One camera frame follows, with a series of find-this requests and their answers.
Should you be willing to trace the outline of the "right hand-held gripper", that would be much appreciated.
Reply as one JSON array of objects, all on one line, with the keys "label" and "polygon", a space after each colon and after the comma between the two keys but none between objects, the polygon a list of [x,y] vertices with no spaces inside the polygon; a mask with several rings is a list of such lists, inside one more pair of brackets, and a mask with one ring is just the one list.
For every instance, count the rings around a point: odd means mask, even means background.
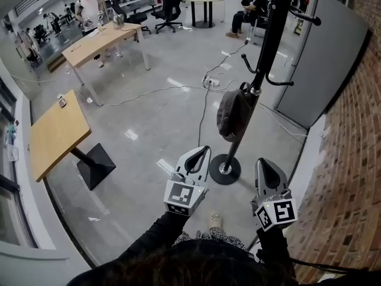
[{"label": "right hand-held gripper", "polygon": [[258,194],[264,194],[267,187],[280,192],[269,197],[255,197],[252,201],[254,216],[262,230],[267,232],[274,227],[286,228],[296,222],[296,200],[288,188],[284,171],[274,162],[259,158],[255,164],[255,172]]}]

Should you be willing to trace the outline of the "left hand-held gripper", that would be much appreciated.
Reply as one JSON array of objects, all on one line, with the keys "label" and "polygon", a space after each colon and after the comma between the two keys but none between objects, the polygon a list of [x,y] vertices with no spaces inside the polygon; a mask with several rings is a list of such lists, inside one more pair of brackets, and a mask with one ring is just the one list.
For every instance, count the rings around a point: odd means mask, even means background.
[{"label": "left hand-held gripper", "polygon": [[207,145],[194,148],[179,158],[176,171],[166,183],[163,202],[168,212],[187,217],[193,215],[208,192],[206,180],[210,160],[211,148]]}]

